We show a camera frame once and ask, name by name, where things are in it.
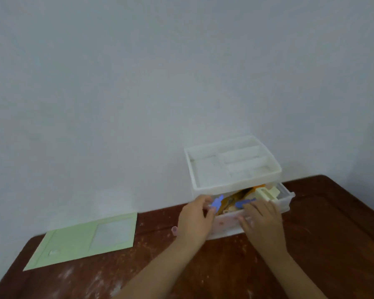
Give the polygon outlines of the person's left hand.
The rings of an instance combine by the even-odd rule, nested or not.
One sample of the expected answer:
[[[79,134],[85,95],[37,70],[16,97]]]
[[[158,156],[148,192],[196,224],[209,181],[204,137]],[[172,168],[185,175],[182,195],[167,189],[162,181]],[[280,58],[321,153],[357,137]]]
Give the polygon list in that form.
[[[176,240],[190,249],[198,250],[207,240],[212,228],[205,228],[205,216],[213,197],[200,195],[180,212]]]

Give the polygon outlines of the person's right hand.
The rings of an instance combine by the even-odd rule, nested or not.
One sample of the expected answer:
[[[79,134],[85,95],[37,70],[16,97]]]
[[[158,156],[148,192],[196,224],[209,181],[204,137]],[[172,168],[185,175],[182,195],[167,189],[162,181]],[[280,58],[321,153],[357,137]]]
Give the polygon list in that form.
[[[259,254],[277,248],[287,250],[283,220],[277,205],[259,200],[244,205],[243,209],[251,224],[251,233],[246,236]]]

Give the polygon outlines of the clear plastic drawer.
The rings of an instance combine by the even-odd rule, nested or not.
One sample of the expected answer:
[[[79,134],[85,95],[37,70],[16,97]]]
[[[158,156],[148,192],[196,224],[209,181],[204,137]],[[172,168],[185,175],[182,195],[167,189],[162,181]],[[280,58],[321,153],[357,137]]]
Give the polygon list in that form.
[[[290,210],[289,205],[292,199],[295,197],[295,193],[289,191],[282,183],[272,182],[272,183],[267,183],[265,185],[266,185],[266,188],[268,189],[272,188],[273,186],[276,186],[279,189],[280,194],[278,196],[278,200],[272,201],[272,202],[275,205],[277,205],[281,213],[289,211]],[[223,193],[224,198],[236,192],[238,191]],[[227,214],[223,214],[223,215],[219,215],[219,216],[216,215],[214,219],[212,231],[210,232],[207,240],[214,240],[214,239],[219,239],[219,238],[233,236],[233,235],[242,233],[243,230],[239,225],[238,216],[243,216],[246,219],[248,219],[248,216],[246,215],[244,209],[231,212],[231,213],[227,213]]]

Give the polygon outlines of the person's left forearm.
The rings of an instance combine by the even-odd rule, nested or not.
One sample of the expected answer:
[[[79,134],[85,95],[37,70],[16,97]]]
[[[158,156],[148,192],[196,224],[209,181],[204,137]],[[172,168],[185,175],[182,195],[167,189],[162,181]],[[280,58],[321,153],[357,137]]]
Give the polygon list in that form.
[[[184,239],[178,236],[169,247],[122,287],[113,299],[165,299],[205,240]]]

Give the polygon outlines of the person's right forearm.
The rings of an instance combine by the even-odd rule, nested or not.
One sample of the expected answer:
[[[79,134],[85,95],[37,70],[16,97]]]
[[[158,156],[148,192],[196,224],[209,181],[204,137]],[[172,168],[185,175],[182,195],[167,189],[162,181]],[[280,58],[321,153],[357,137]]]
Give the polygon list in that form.
[[[328,299],[286,248],[261,251],[260,255],[289,299]]]

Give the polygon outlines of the blue plastic figure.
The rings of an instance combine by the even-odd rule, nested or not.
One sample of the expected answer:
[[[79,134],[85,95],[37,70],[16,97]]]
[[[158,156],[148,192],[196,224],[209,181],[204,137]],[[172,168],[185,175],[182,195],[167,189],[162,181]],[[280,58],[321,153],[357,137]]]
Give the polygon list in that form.
[[[215,213],[217,213],[222,205],[222,201],[224,199],[224,195],[220,195],[220,196],[216,196],[212,203],[210,204],[210,208],[213,209],[215,211]]]
[[[234,206],[235,206],[235,208],[237,208],[239,210],[242,210],[244,208],[244,205],[250,204],[253,201],[256,201],[256,198],[237,201]]]

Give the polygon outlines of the orange packet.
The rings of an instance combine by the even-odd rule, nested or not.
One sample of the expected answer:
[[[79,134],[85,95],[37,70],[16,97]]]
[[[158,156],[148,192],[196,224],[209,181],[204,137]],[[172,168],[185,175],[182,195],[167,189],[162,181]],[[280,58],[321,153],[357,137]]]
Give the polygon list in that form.
[[[255,196],[255,189],[257,187],[266,186],[265,184],[254,186],[252,188],[240,190],[226,198],[223,199],[222,205],[219,211],[216,213],[217,216],[239,211],[239,209],[235,208],[235,203],[237,201],[245,200],[245,199],[253,199],[256,198]]]

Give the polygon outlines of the cream plastic clip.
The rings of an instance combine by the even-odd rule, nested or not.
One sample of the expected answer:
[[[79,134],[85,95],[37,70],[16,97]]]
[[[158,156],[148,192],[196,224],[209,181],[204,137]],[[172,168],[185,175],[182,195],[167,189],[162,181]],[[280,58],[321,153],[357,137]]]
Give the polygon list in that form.
[[[277,201],[278,196],[280,194],[279,189],[276,186],[273,186],[272,188],[266,188],[263,187],[257,187],[255,189],[255,196],[257,200],[262,201]]]

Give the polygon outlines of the white plastic drawer cabinet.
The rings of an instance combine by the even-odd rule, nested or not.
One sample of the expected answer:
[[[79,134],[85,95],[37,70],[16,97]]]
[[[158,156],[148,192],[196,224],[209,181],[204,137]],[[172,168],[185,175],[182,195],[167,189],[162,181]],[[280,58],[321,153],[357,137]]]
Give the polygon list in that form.
[[[279,162],[253,135],[188,147],[184,153],[193,198],[233,194],[282,175]]]

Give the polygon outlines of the light green mat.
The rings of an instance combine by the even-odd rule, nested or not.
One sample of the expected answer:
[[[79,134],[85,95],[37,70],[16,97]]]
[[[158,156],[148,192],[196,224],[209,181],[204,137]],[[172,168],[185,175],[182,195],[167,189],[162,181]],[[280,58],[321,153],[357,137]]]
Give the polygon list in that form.
[[[48,231],[23,271],[133,247],[132,212]]]

